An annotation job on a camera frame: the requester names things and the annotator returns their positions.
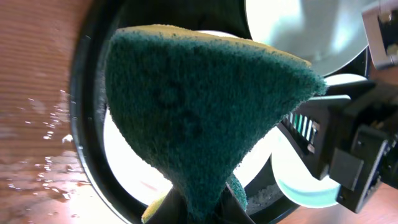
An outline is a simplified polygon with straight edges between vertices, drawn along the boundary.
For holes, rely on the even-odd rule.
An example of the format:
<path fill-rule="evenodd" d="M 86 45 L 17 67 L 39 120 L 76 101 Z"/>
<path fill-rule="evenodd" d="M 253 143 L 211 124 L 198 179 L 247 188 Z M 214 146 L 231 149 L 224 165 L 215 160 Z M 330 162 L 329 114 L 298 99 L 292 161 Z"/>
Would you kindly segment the white plate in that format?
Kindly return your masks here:
<path fill-rule="evenodd" d="M 135 199 L 150 205 L 172 188 L 169 180 L 131 149 L 114 124 L 110 110 L 106 110 L 104 117 L 103 139 L 106 160 L 112 173 Z M 277 128 L 259 140 L 234 170 L 234 175 L 246 191 L 248 212 L 265 207 L 281 196 L 279 188 L 273 183 L 269 162 L 271 145 L 275 140 Z"/>

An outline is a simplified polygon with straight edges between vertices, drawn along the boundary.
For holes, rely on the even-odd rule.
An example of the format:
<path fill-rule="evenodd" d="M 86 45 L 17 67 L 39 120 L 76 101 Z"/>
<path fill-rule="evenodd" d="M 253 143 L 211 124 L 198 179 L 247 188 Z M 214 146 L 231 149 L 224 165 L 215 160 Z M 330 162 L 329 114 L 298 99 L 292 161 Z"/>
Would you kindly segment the green yellow scrub sponge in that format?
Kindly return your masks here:
<path fill-rule="evenodd" d="M 118 29 L 105 89 L 133 151 L 208 223 L 228 178 L 284 117 L 326 92 L 308 62 L 249 39 L 175 26 Z"/>

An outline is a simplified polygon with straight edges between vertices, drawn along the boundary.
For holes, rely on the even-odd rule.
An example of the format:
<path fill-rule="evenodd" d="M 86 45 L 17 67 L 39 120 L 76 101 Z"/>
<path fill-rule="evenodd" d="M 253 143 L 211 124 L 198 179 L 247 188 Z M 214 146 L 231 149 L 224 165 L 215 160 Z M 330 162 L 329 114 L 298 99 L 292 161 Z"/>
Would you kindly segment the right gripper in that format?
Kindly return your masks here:
<path fill-rule="evenodd" d="M 329 176 L 340 184 L 336 201 L 359 213 L 382 183 L 397 188 L 397 87 L 362 81 L 333 86 L 277 125 L 309 173 L 329 170 L 326 133 L 335 119 Z"/>

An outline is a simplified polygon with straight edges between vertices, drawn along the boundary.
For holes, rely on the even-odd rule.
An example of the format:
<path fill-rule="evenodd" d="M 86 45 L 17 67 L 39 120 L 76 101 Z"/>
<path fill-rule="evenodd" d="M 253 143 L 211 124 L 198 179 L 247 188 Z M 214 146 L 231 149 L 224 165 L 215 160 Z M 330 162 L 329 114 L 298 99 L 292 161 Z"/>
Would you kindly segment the mint green plate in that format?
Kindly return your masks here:
<path fill-rule="evenodd" d="M 364 80 L 365 77 L 349 73 L 325 79 L 330 86 Z M 281 131 L 274 128 L 272 132 L 275 136 L 273 146 L 276 147 L 271 155 L 272 170 L 282 193 L 294 203 L 308 208 L 326 208 L 338 204 L 336 196 L 340 184 L 328 175 L 322 180 L 314 178 Z"/>
<path fill-rule="evenodd" d="M 373 0 L 246 0 L 254 41 L 312 64 L 329 75 L 354 60 L 368 45 L 362 11 Z"/>

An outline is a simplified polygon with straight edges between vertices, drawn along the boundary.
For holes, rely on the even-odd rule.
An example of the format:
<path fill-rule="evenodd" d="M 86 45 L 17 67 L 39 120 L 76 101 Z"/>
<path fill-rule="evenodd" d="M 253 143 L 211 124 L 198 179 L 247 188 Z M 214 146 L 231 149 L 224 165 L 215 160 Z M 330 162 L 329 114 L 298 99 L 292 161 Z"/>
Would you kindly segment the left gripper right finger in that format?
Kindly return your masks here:
<path fill-rule="evenodd" d="M 217 206 L 217 224 L 254 224 L 226 184 Z"/>

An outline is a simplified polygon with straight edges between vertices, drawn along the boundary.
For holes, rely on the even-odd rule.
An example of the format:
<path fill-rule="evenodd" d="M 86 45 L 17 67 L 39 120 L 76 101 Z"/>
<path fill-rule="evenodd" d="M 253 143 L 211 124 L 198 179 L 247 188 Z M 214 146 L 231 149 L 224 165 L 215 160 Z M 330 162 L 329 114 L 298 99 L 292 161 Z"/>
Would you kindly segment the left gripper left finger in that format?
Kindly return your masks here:
<path fill-rule="evenodd" d="M 187 224 L 185 199 L 172 187 L 170 191 L 150 204 L 144 212 L 145 224 Z"/>

